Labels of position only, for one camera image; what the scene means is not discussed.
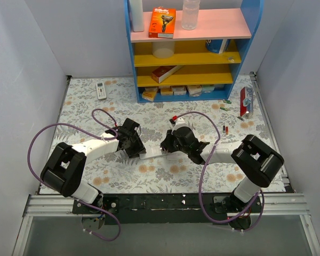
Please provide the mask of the grey white remote control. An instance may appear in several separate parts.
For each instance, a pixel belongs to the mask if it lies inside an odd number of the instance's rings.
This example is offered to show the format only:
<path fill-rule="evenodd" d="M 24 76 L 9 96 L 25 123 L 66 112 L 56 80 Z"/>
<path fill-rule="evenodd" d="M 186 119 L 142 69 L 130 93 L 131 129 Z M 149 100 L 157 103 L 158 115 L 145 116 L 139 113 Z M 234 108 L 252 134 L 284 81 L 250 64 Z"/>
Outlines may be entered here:
<path fill-rule="evenodd" d="M 145 153 L 139 154 L 141 160 L 163 157 L 167 155 L 167 151 L 162 147 L 150 147 Z"/>

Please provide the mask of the white battery cover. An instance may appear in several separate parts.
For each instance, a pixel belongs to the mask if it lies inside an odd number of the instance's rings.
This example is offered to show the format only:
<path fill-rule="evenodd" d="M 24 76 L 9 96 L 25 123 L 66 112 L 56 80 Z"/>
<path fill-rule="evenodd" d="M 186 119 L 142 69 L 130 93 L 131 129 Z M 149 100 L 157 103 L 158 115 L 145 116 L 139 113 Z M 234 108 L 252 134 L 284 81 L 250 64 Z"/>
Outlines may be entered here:
<path fill-rule="evenodd" d="M 180 159 L 179 153 L 168 153 L 166 156 L 168 161 L 178 161 Z"/>

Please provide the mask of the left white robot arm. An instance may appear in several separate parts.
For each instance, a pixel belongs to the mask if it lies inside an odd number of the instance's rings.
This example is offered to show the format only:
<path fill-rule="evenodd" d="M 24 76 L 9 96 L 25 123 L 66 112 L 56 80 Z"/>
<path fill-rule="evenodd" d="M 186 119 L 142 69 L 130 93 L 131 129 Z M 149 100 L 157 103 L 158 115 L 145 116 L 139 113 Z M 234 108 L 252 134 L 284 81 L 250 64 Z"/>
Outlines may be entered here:
<path fill-rule="evenodd" d="M 64 197 L 84 201 L 89 212 L 98 213 L 103 201 L 98 197 L 100 192 L 82 180 L 85 164 L 120 150 L 129 158 L 145 153 L 139 128 L 137 122 L 127 118 L 122 125 L 108 129 L 91 140 L 73 145 L 65 142 L 57 144 L 41 172 L 41 180 Z"/>

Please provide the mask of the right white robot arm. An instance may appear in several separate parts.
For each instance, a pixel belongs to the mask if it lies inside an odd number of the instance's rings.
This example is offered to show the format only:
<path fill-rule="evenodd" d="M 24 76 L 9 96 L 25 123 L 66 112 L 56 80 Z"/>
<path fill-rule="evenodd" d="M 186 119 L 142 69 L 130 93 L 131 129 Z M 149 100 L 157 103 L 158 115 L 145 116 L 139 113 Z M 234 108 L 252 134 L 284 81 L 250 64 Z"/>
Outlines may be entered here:
<path fill-rule="evenodd" d="M 250 200 L 267 188 L 284 164 L 283 157 L 258 137 L 249 134 L 240 143 L 221 145 L 199 141 L 188 127 L 168 130 L 161 148 L 167 153 L 182 152 L 195 164 L 237 164 L 245 177 L 226 199 L 226 208 L 245 211 Z"/>

